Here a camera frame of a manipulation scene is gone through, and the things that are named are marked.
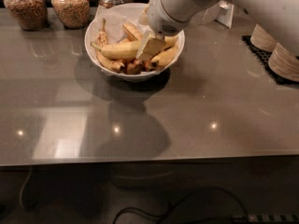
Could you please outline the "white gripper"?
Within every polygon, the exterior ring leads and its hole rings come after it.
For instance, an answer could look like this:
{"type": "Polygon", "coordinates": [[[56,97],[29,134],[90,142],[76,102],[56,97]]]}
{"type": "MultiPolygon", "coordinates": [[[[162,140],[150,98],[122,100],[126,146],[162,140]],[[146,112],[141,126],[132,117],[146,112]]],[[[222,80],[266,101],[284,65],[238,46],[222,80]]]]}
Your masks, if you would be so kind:
{"type": "Polygon", "coordinates": [[[153,32],[144,33],[136,58],[150,60],[164,47],[164,36],[177,35],[195,14],[216,3],[217,0],[149,0],[149,6],[143,9],[138,22],[149,25],[153,32]]]}

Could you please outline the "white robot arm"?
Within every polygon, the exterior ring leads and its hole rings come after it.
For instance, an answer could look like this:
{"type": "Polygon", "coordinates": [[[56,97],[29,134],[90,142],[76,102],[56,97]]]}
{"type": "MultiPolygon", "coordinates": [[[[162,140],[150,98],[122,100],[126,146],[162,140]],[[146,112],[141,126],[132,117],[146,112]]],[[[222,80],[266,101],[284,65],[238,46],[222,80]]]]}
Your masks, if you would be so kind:
{"type": "MultiPolygon", "coordinates": [[[[150,29],[174,36],[192,17],[220,0],[149,0],[146,10],[150,29]]],[[[293,56],[299,56],[299,0],[223,0],[247,12],[293,56]]]]}

